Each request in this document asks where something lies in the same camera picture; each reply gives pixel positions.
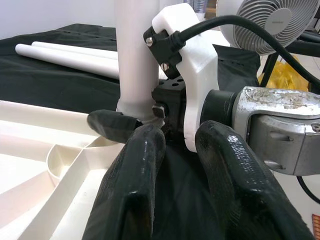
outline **black connector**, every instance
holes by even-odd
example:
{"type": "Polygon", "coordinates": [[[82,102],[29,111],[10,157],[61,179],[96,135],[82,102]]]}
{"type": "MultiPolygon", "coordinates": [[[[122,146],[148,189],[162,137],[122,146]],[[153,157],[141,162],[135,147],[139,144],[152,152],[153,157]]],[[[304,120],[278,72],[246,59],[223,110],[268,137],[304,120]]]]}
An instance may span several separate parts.
{"type": "Polygon", "coordinates": [[[165,30],[156,33],[153,27],[143,34],[146,45],[169,79],[180,76],[176,65],[182,61],[179,50],[186,45],[186,42],[180,41],[179,34],[179,31],[175,31],[168,35],[165,30]]]}

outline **black cloth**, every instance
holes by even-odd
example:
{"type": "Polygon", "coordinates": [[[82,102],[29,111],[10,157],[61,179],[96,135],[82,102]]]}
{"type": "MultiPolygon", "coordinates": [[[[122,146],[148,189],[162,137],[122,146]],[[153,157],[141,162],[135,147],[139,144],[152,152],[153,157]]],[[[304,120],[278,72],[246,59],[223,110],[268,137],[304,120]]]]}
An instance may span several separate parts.
{"type": "MultiPolygon", "coordinates": [[[[115,28],[86,24],[0,40],[0,100],[82,113],[116,109],[118,80],[16,54],[17,44],[34,41],[117,50],[115,28]]],[[[244,86],[258,86],[256,53],[224,46],[215,49],[221,90],[239,92],[244,86]]]]}
{"type": "MultiPolygon", "coordinates": [[[[116,109],[118,80],[16,54],[17,44],[34,41],[117,50],[114,28],[84,24],[0,40],[0,100],[82,113],[116,109]]],[[[221,90],[239,92],[244,86],[258,86],[260,58],[256,53],[223,46],[215,49],[221,90]]],[[[183,138],[167,141],[155,184],[152,238],[213,239],[218,233],[216,222],[197,154],[187,150],[183,138]]]]}

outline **yellow plastic bag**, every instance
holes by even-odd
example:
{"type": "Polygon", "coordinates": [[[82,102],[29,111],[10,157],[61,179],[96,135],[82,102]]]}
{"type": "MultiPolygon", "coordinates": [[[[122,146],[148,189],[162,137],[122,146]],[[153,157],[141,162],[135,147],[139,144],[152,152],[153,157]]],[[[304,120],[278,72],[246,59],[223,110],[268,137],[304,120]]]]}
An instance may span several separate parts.
{"type": "MultiPolygon", "coordinates": [[[[261,83],[264,73],[258,77],[261,83]]],[[[308,81],[297,73],[287,62],[277,61],[271,73],[267,88],[270,89],[291,89],[308,92],[308,81]]]]}

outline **white plastic tray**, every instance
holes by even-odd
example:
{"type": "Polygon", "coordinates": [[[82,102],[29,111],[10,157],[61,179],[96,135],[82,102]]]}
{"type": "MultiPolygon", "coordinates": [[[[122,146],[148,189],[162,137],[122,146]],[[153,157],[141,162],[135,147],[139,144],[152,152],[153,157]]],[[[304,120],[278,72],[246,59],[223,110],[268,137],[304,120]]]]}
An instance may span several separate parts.
{"type": "Polygon", "coordinates": [[[0,239],[81,239],[122,147],[87,114],[0,101],[0,239]]]}

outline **white pvc pipe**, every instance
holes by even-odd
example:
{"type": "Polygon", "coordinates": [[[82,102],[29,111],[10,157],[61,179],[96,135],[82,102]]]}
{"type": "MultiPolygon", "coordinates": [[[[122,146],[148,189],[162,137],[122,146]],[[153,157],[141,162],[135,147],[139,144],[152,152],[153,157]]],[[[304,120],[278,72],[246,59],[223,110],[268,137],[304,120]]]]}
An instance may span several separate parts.
{"type": "Polygon", "coordinates": [[[160,122],[153,115],[151,96],[159,67],[143,39],[158,12],[159,0],[115,1],[121,93],[117,110],[144,123],[160,122]]]}
{"type": "MultiPolygon", "coordinates": [[[[62,44],[55,44],[49,42],[42,42],[42,41],[34,41],[32,44],[34,47],[41,47],[46,49],[55,49],[60,51],[66,51],[71,53],[78,53],[78,54],[86,54],[96,57],[114,59],[118,61],[118,52],[116,51],[108,51],[108,50],[101,50],[101,49],[94,49],[88,47],[80,47],[80,46],[69,46],[69,45],[62,45],[62,44]]],[[[159,79],[167,79],[166,74],[162,69],[159,67],[159,79]]]]}
{"type": "Polygon", "coordinates": [[[118,61],[114,59],[25,44],[18,44],[15,46],[15,51],[17,54],[25,57],[38,59],[52,64],[58,64],[114,79],[119,78],[118,61]]]}

